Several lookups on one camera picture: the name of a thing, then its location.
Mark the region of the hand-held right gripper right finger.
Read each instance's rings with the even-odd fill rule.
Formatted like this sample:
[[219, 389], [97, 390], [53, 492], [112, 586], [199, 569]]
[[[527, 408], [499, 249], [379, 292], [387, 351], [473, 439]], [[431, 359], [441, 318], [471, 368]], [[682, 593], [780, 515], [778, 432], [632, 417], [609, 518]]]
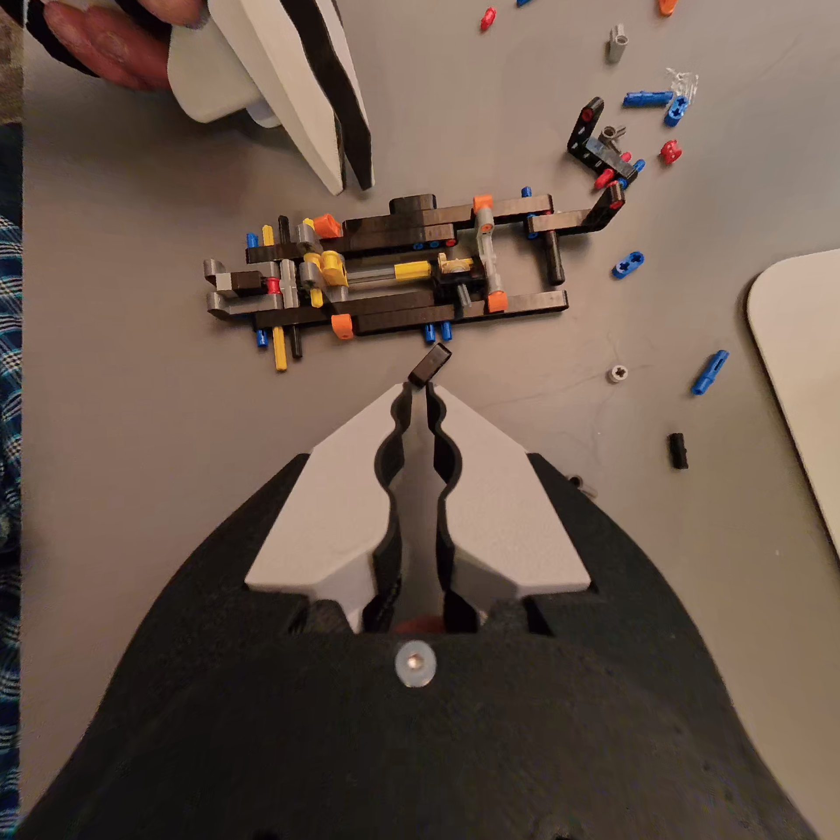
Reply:
[[592, 579], [524, 447], [440, 385], [426, 387], [445, 618], [587, 590]]

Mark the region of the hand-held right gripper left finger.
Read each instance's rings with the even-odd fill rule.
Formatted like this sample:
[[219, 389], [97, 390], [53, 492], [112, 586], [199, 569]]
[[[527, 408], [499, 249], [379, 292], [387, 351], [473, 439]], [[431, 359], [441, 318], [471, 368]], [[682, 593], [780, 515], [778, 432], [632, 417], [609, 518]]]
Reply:
[[310, 453], [245, 577], [253, 591], [338, 603], [351, 628], [386, 629], [402, 582], [390, 484], [404, 465], [413, 388], [394, 385]]

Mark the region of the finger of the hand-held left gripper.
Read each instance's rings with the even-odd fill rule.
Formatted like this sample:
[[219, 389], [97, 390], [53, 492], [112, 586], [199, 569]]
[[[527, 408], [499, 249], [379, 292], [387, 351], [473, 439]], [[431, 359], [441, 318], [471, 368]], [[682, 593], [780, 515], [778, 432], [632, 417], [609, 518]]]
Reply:
[[333, 109], [281, 2], [207, 2], [199, 24], [172, 27], [167, 76], [199, 123], [262, 102], [330, 193], [342, 192]]
[[334, 1], [284, 1], [309, 66], [341, 127], [343, 152], [360, 189], [375, 184], [372, 139], [343, 21]]

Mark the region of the lego vehicle chassis assembly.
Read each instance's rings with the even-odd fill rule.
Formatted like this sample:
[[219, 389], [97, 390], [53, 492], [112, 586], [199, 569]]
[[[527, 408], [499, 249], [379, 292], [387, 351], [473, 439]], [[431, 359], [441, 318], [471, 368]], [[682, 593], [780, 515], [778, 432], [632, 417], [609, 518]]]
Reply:
[[[338, 221], [330, 214], [291, 225], [280, 216], [248, 234], [245, 268], [204, 261], [208, 314], [250, 327], [278, 371], [302, 358], [305, 329], [336, 340], [422, 329], [429, 343], [451, 340], [456, 324], [562, 313], [560, 239], [601, 231], [625, 204], [624, 180], [606, 186], [594, 206], [557, 212], [551, 195], [439, 207], [431, 193], [391, 200], [388, 213]], [[508, 288], [497, 231], [523, 232], [542, 248], [545, 278], [536, 291]]]

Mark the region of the black short lego beam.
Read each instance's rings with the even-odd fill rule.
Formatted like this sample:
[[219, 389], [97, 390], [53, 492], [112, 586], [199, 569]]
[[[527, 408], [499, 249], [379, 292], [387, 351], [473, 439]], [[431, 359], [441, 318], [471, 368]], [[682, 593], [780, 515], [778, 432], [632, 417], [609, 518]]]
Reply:
[[408, 382], [416, 389], [424, 389], [451, 357], [452, 353], [447, 346], [436, 343], [411, 370]]

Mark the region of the black angled lego subassembly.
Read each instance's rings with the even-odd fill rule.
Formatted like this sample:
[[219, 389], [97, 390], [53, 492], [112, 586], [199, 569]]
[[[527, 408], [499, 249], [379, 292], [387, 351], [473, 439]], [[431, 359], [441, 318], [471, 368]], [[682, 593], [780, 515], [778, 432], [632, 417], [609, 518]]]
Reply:
[[594, 190], [605, 190], [618, 183], [626, 189], [646, 166], [643, 159], [632, 160], [628, 150], [620, 147], [626, 126], [603, 126], [596, 131], [605, 107], [602, 98], [589, 100], [580, 112], [567, 143], [567, 151], [585, 168], [595, 174]]

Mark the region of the person's left hand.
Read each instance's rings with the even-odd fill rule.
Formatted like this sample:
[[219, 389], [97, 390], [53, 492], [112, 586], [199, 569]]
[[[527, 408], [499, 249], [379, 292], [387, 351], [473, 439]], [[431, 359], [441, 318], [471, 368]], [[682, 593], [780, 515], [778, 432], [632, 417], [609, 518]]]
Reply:
[[29, 2], [27, 28], [59, 63], [133, 91], [170, 91], [170, 27], [197, 26], [201, 1], [140, 1], [146, 13], [89, 3]]

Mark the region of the blue plaid shirt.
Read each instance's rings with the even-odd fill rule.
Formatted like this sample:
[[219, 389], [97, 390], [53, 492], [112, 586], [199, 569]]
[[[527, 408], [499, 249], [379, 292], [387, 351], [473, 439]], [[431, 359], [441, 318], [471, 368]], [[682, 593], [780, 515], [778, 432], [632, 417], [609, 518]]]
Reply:
[[19, 819], [23, 128], [1, 127], [1, 837]]

